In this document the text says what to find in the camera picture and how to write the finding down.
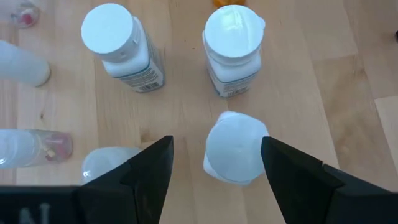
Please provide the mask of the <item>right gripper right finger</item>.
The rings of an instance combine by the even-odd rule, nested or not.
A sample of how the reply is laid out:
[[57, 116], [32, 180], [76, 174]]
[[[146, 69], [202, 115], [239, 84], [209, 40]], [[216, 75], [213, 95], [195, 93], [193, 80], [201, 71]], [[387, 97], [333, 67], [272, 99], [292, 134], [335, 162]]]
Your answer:
[[261, 156], [286, 223], [397, 223], [397, 193], [336, 169], [278, 139]]

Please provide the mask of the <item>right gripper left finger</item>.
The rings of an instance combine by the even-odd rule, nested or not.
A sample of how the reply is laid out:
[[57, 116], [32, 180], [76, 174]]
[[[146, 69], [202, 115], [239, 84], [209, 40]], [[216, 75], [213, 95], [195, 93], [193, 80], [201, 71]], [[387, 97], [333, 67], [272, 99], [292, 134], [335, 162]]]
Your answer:
[[76, 191], [77, 223], [158, 223], [169, 187], [174, 139], [164, 136]]

